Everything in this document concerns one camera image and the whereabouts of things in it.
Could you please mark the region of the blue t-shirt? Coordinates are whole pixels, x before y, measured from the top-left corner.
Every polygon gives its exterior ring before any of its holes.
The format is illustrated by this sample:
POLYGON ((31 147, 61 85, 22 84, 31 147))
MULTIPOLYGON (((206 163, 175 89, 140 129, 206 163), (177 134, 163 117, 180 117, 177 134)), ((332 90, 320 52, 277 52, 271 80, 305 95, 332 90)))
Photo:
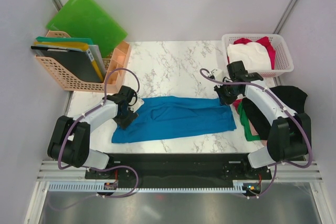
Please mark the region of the blue t-shirt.
POLYGON ((115 144, 168 140, 214 134, 236 129, 232 110, 219 99, 144 98, 138 117, 125 130, 112 135, 115 144))

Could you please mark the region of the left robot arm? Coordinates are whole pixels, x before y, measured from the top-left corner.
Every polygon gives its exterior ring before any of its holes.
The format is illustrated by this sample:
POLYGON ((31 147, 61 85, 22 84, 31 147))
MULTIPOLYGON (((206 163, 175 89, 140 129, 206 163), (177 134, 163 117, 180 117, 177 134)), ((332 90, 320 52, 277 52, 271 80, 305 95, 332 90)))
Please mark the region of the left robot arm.
POLYGON ((47 155, 58 161, 59 169, 69 166, 97 170, 103 178, 111 178, 115 165, 109 155, 90 148, 91 133, 108 120, 114 120, 119 128, 126 129, 137 117, 135 104, 137 93, 122 86, 118 93, 106 95, 96 107, 74 118, 61 116, 55 124, 47 155))

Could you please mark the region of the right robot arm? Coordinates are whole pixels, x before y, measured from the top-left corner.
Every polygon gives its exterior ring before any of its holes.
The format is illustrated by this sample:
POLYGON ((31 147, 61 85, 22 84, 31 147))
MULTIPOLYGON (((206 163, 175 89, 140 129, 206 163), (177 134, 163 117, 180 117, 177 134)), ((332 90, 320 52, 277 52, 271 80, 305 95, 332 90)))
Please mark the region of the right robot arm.
POLYGON ((282 102, 265 84, 263 77, 249 73, 242 61, 227 65, 229 79, 222 70, 214 69, 208 77, 216 83, 214 90, 224 105, 232 104, 239 95, 248 98, 270 124, 267 145, 248 154, 248 161, 240 166, 241 174, 248 179, 259 173, 259 168, 307 155, 308 161, 299 168, 312 163, 311 120, 306 113, 298 113, 282 102))

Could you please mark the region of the red folded t-shirt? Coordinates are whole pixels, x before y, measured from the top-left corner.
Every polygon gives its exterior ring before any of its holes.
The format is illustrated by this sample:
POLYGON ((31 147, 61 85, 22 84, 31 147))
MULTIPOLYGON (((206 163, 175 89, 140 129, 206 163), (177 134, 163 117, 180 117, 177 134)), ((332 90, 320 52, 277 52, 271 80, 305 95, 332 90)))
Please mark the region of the red folded t-shirt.
POLYGON ((236 101, 233 102, 233 107, 238 110, 238 106, 241 103, 242 99, 237 99, 236 101))

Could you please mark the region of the green folded t-shirt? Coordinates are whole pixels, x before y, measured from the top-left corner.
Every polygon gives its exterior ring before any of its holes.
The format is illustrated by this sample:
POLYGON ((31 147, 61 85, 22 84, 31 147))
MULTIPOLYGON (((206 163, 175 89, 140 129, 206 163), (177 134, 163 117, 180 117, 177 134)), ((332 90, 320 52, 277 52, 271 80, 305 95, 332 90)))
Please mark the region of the green folded t-shirt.
POLYGON ((245 110, 243 108, 242 103, 240 103, 237 107, 237 113, 239 114, 239 119, 240 119, 240 123, 244 128, 244 135, 245 138, 248 142, 252 142, 252 141, 260 141, 260 137, 259 135, 252 135, 251 133, 251 129, 250 129, 250 125, 249 125, 249 119, 245 113, 245 110))

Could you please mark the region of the pink folded t-shirt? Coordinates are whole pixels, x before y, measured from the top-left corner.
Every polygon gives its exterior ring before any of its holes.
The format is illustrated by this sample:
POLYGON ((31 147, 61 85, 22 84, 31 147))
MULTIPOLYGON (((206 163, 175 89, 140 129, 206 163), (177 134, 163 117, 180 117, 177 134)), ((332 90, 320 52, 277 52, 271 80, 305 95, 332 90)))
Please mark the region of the pink folded t-shirt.
MULTIPOLYGON (((251 132, 252 136, 259 136, 259 134, 255 130, 253 124, 251 123, 251 121, 249 121, 249 127, 250 127, 250 132, 251 132)), ((266 146, 267 145, 267 140, 262 140, 261 139, 261 143, 263 144, 263 146, 266 146)))

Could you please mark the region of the orange file rack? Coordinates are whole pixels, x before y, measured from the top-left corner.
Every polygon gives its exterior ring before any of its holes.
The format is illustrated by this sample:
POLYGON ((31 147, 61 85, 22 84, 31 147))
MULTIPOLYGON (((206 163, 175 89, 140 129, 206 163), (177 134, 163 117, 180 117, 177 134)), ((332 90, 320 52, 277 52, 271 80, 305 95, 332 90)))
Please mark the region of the orange file rack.
MULTIPOLYGON (((69 37, 67 33, 62 31, 49 31, 45 37, 69 37)), ((89 49, 84 51, 93 56, 102 76, 103 81, 106 76, 106 70, 102 62, 99 47, 97 45, 89 45, 89 49)), ((49 72, 49 74, 59 83, 59 85, 68 91, 87 91, 87 92, 103 92, 102 82, 85 82, 78 79, 74 74, 59 64, 55 59, 43 57, 36 54, 36 59, 49 72)))

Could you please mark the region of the white plastic basket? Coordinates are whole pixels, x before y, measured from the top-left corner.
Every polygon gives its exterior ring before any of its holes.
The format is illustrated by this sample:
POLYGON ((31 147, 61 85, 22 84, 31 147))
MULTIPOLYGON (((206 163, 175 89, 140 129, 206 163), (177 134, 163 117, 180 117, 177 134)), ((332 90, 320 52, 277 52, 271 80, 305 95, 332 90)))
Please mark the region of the white plastic basket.
POLYGON ((275 59, 274 59, 274 69, 265 70, 254 70, 248 69, 248 72, 257 72, 264 78, 275 78, 280 76, 283 73, 292 72, 294 69, 292 57, 290 55, 289 49, 284 38, 277 34, 225 34, 222 36, 222 45, 224 52, 224 62, 225 70, 228 65, 228 56, 227 56, 227 47, 233 44, 235 41, 245 38, 253 42, 257 40, 268 37, 270 44, 275 50, 275 59))

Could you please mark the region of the red t-shirt in basket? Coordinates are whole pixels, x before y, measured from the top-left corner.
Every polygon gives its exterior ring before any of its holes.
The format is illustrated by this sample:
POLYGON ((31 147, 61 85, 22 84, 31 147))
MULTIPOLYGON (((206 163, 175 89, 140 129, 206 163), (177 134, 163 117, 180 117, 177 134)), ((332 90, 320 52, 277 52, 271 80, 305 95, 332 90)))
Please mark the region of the red t-shirt in basket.
MULTIPOLYGON (((253 41, 251 41, 249 39, 242 38, 242 39, 239 39, 239 40, 235 41, 233 43, 233 45, 235 45, 235 44, 247 44, 248 42, 253 42, 253 41)), ((267 49, 268 54, 269 54, 269 58, 270 58, 270 61, 271 61, 271 69, 274 69, 275 50, 273 49, 272 45, 270 44, 268 37, 261 38, 261 39, 257 40, 256 42, 260 43, 261 45, 263 45, 267 49)))

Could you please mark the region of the black folded t-shirt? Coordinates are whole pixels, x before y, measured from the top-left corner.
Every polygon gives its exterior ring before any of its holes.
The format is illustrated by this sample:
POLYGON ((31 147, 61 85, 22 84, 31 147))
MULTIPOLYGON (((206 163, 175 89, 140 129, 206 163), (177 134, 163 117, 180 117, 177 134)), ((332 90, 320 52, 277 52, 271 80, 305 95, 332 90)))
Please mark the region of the black folded t-shirt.
MULTIPOLYGON (((305 102, 308 97, 304 91, 294 86, 276 86, 270 89, 286 106, 297 113, 304 113, 305 102)), ((260 139, 267 140, 271 129, 267 118, 248 98, 243 98, 241 103, 247 118, 252 123, 260 139)))

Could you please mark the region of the black folder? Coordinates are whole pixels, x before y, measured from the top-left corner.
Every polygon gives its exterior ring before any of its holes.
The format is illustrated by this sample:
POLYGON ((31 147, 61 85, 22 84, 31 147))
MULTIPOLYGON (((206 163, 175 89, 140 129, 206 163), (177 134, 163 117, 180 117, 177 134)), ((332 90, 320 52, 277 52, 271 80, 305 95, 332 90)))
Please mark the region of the black folder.
POLYGON ((103 76, 93 58, 84 51, 31 46, 37 55, 55 59, 59 64, 85 82, 102 82, 103 76))

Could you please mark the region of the yellow folder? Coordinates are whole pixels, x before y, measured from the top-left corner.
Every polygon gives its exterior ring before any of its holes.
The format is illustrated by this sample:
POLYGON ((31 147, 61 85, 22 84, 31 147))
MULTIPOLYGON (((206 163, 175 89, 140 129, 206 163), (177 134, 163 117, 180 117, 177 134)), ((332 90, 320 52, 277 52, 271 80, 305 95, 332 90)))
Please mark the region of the yellow folder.
POLYGON ((89 49, 89 45, 84 42, 34 42, 34 46, 40 47, 48 47, 48 48, 59 48, 59 49, 67 49, 67 50, 79 50, 79 51, 87 51, 89 49))

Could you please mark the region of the teal folder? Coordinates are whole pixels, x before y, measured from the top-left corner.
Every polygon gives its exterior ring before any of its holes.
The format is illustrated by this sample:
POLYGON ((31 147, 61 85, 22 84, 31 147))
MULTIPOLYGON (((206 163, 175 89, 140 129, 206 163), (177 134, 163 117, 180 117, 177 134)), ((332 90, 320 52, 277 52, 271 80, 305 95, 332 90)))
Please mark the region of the teal folder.
POLYGON ((89 45, 94 45, 90 38, 72 38, 72 37, 36 37, 37 42, 82 42, 89 45))

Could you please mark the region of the green plastic board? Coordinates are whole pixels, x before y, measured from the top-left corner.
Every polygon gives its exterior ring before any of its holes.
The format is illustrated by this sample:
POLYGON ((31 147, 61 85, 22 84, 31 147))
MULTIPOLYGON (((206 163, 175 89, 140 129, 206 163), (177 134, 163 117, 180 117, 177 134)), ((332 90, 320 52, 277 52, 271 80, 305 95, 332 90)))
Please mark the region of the green plastic board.
POLYGON ((90 38, 106 58, 128 33, 94 0, 68 0, 48 22, 47 29, 71 37, 90 38))

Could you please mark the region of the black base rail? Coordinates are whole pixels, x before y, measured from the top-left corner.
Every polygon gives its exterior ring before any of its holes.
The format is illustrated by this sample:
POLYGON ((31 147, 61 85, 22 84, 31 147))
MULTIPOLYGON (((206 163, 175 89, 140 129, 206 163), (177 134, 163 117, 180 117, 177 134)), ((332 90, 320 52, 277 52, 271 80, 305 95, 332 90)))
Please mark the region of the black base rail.
POLYGON ((228 187, 234 180, 271 180, 271 171, 252 168, 246 153, 109 154, 108 168, 86 179, 116 179, 124 187, 228 187))

